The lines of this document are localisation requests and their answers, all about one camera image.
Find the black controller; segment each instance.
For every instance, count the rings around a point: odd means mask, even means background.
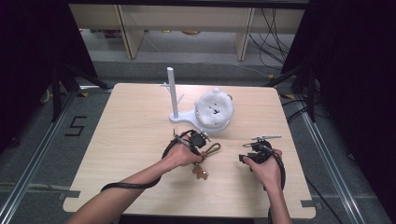
[[[249,152],[247,155],[239,155],[239,160],[242,163],[245,163],[243,158],[246,156],[256,163],[263,163],[271,157],[270,151],[272,151],[272,146],[264,139],[257,140],[255,143],[244,144],[244,147],[251,147],[255,152]]]

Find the white pole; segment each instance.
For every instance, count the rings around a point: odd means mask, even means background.
[[[174,111],[174,118],[177,119],[178,110],[177,110],[177,99],[176,99],[175,75],[173,68],[167,67],[167,70],[168,70],[169,88],[171,91],[172,107]]]

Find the black cable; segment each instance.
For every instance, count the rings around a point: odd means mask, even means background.
[[[268,54],[268,56],[270,56],[271,58],[277,60],[279,63],[283,63],[283,61],[281,59],[279,59],[278,57],[276,57],[275,54],[271,53],[270,51],[268,51],[262,47],[262,45],[264,43],[262,43],[260,45],[259,43],[256,42],[256,40],[253,38],[253,36],[251,36],[251,34],[249,34],[249,36],[250,36],[250,39],[253,41],[253,43],[256,45],[256,47],[260,50],[260,52],[264,52],[264,53]]]
[[[282,159],[280,158],[279,154],[275,153],[271,148],[263,146],[263,148],[276,159],[276,163],[280,169],[280,187],[285,188],[286,184],[286,171],[285,166],[283,164]],[[272,224],[272,216],[271,216],[271,206],[268,208],[268,223]]]
[[[151,183],[148,184],[131,184],[131,183],[110,183],[105,185],[101,191],[104,191],[106,189],[113,189],[113,188],[118,188],[118,189],[149,189],[152,188],[154,186],[156,186],[158,184],[158,182],[160,182],[161,178],[158,178],[156,180],[154,180]]]
[[[330,209],[330,211],[332,212],[332,214],[335,216],[335,218],[337,218],[339,223],[343,223],[343,221],[341,220],[341,218],[339,216],[337,216],[337,214],[335,213],[335,211],[332,209],[332,207],[327,203],[327,201],[323,198],[323,196],[320,194],[320,192],[318,191],[318,189],[312,184],[312,182],[308,179],[308,177],[305,176],[305,180],[306,182],[308,182],[308,184],[312,187],[312,189],[314,189],[314,191],[318,194],[319,198],[326,204],[326,206]]]
[[[270,23],[268,22],[268,20],[267,20],[267,18],[266,18],[266,16],[265,16],[265,13],[264,13],[264,11],[263,11],[263,9],[262,9],[262,15],[263,15],[263,17],[264,17],[264,19],[265,19],[265,22],[267,23],[268,31],[269,31],[268,34],[267,34],[267,36],[265,37],[265,39],[262,39],[262,40],[263,40],[269,47],[271,47],[271,48],[273,48],[273,49],[278,49],[278,50],[280,51],[280,54],[282,55],[283,60],[286,60],[286,55],[285,55],[285,52],[286,52],[286,51],[283,50],[282,47],[281,47],[279,44],[283,45],[286,49],[289,49],[289,47],[287,47],[287,46],[279,39],[279,37],[277,36],[277,30],[276,30],[276,9],[273,8],[273,20],[272,20],[272,22],[271,22],[271,25],[270,25]],[[270,45],[270,44],[268,44],[268,43],[266,42],[266,40],[267,40],[269,34],[271,34],[272,37],[274,38],[275,42],[277,43],[278,48],[273,47],[272,45]]]
[[[326,110],[326,108],[324,108],[324,107],[320,107],[320,108],[316,108],[315,110]],[[318,117],[321,117],[321,118],[323,118],[323,119],[329,119],[331,116],[329,115],[329,113],[327,113],[326,112],[326,115],[322,115],[322,114],[319,114],[318,112],[315,112],[315,115],[316,116],[318,116]]]
[[[291,103],[296,103],[296,102],[306,102],[306,100],[292,100],[292,101],[288,101],[286,103],[283,103],[282,106],[288,105],[288,104],[291,104]]]
[[[305,106],[301,109],[299,109],[298,111],[294,112],[292,115],[290,115],[289,117],[287,117],[287,121],[288,123],[292,122],[294,119],[296,119],[298,116],[302,115],[304,112],[306,112],[308,110],[308,107]]]

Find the wire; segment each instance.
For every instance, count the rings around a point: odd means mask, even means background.
[[[277,60],[279,63],[283,63],[284,62],[282,59],[279,59],[278,57],[276,57],[275,54],[271,53],[270,51],[268,51],[267,49],[262,47],[265,42],[263,42],[262,44],[259,44],[259,43],[257,43],[257,41],[253,38],[253,36],[251,34],[249,34],[249,37],[250,37],[250,39],[253,41],[253,43],[256,45],[256,47],[261,52],[264,52],[264,53],[268,54],[268,56],[270,56],[271,58]]]
[[[264,19],[265,19],[265,22],[267,23],[268,31],[269,31],[268,34],[267,34],[267,36],[265,37],[265,39],[262,39],[262,40],[263,40],[269,47],[271,47],[271,48],[273,48],[273,49],[278,49],[278,50],[280,51],[280,54],[282,55],[283,60],[286,60],[286,55],[285,55],[285,53],[287,53],[287,52],[286,52],[285,50],[283,50],[282,47],[281,47],[280,45],[282,45],[282,46],[285,47],[286,49],[290,49],[290,48],[287,47],[287,46],[279,39],[279,37],[277,36],[277,29],[276,29],[276,9],[273,8],[273,20],[272,20],[272,22],[271,22],[271,25],[270,25],[269,21],[267,20],[267,18],[266,18],[266,16],[265,16],[265,13],[264,13],[263,8],[262,8],[262,15],[263,15],[263,17],[264,17]],[[272,37],[274,38],[274,40],[275,40],[275,42],[276,42],[276,44],[277,44],[277,48],[274,47],[274,46],[271,46],[270,44],[268,44],[268,43],[266,42],[266,39],[268,38],[269,34],[271,34]]]
[[[326,204],[326,206],[330,209],[330,211],[332,212],[332,214],[334,215],[335,218],[337,218],[339,223],[343,223],[343,221],[340,219],[339,216],[337,216],[337,214],[335,213],[335,211],[332,209],[332,207],[327,203],[327,201],[323,198],[323,196],[320,194],[320,192],[318,191],[318,189],[314,186],[314,184],[312,184],[312,182],[308,179],[308,177],[306,177],[305,175],[305,180],[306,182],[308,182],[308,184],[312,187],[312,189],[318,194],[319,198]]]
[[[319,114],[319,113],[317,113],[317,112],[315,113],[315,115],[318,116],[318,117],[321,117],[321,118],[323,118],[323,119],[330,119],[330,118],[331,118],[331,116],[330,116],[329,113],[327,113],[327,112],[326,112],[326,115],[322,115],[322,114]]]
[[[305,102],[305,101],[306,101],[306,100],[292,100],[292,101],[288,101],[288,102],[286,102],[286,103],[283,103],[282,106],[288,105],[288,104],[291,104],[291,103]]]
[[[170,63],[185,63],[185,64],[189,64],[189,62],[185,62],[185,61],[169,61],[169,62]],[[263,77],[270,78],[268,75],[265,75],[264,73],[260,72],[259,70],[252,69],[252,68],[247,68],[247,67],[244,67],[242,65],[235,64],[235,63],[208,63],[208,62],[199,62],[199,63],[203,63],[203,64],[207,63],[207,64],[214,64],[214,65],[217,65],[217,64],[220,64],[220,65],[222,65],[222,64],[233,65],[235,67],[239,67],[239,68],[242,68],[242,69],[245,69],[245,70],[248,70],[248,71],[252,71],[252,72],[258,73],[258,74],[262,75]]]
[[[294,119],[296,119],[297,117],[299,117],[300,115],[302,115],[304,112],[306,112],[308,110],[308,106],[305,106],[301,109],[299,109],[298,111],[294,112],[292,115],[290,115],[287,118],[288,123],[291,123]]]

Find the black panel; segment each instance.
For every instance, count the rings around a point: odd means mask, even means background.
[[[396,6],[352,2],[335,36],[321,94],[362,172],[396,222]]]
[[[120,224],[254,224],[253,218],[121,216]]]
[[[67,0],[67,2],[138,6],[306,8],[309,0]]]
[[[39,105],[55,67],[72,79],[60,64],[96,72],[67,4],[4,0],[0,19],[1,152]]]
[[[334,5],[333,0],[311,0],[305,10],[300,26],[290,47],[288,57],[283,64],[282,74],[285,74],[302,64],[311,50],[312,44],[318,37],[320,28],[329,19],[329,13]]]

